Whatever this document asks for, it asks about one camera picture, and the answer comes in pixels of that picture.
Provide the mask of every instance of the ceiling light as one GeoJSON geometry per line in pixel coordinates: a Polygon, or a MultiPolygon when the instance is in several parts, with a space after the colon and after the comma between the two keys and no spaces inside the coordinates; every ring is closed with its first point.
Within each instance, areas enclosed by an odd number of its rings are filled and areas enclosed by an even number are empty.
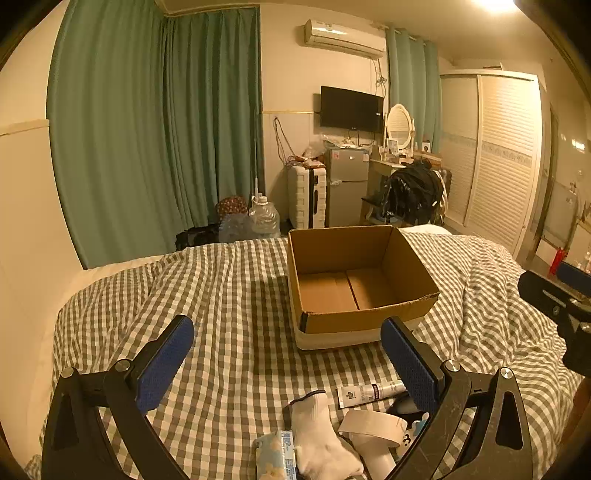
{"type": "Polygon", "coordinates": [[[505,14],[518,10],[514,0],[474,0],[484,9],[493,14],[505,14]]]}

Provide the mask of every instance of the louvered door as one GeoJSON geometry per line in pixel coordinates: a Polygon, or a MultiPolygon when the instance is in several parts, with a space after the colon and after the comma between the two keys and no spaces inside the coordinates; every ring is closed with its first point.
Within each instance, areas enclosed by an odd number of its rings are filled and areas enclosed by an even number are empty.
{"type": "Polygon", "coordinates": [[[531,214],[541,142],[537,82],[479,76],[482,126],[465,225],[516,254],[531,214]]]}

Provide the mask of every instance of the flat screen tv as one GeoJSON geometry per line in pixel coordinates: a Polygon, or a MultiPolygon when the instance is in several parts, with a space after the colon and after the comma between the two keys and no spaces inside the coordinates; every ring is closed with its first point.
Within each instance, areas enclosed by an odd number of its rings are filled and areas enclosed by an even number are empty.
{"type": "Polygon", "coordinates": [[[380,133],[384,99],[370,93],[322,86],[320,126],[380,133]]]}

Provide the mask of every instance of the bed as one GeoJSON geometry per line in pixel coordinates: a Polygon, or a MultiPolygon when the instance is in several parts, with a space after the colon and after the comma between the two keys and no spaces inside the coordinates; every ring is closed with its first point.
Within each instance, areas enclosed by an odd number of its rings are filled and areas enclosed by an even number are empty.
{"type": "MultiPolygon", "coordinates": [[[[500,365],[514,370],[528,416],[534,478],[541,477],[556,456],[582,379],[562,365],[564,342],[554,323],[519,298],[521,269],[503,247],[475,237],[434,235],[433,229],[404,235],[441,290],[416,337],[468,371],[493,373],[500,365]]],[[[284,427],[287,403],[316,388],[327,390],[338,425],[346,413],[336,407],[338,385],[397,376],[379,343],[333,351],[296,348],[286,246],[286,239],[206,245],[140,261],[135,268],[120,265],[92,284],[87,278],[58,315],[53,356],[51,343],[44,343],[41,356],[52,363],[38,371],[43,393],[34,408],[47,413],[64,367],[102,371],[119,358],[132,358],[175,314],[184,313],[196,326],[194,348],[148,418],[189,477],[215,472],[217,478],[255,478],[252,441],[284,427]]],[[[384,411],[390,402],[361,408],[384,411]]],[[[110,414],[102,414],[125,473],[138,476],[110,414]]],[[[439,475],[453,466],[472,415],[465,412],[439,475]]],[[[28,472],[38,478],[39,466],[37,455],[28,472]]]]}

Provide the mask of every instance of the open cardboard box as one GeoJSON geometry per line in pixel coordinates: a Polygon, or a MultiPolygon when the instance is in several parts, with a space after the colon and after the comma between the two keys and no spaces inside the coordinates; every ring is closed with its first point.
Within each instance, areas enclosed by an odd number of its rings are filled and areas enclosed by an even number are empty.
{"type": "Polygon", "coordinates": [[[439,290],[391,225],[292,230],[288,236],[291,324],[301,349],[379,340],[383,321],[414,329],[439,290]]]}

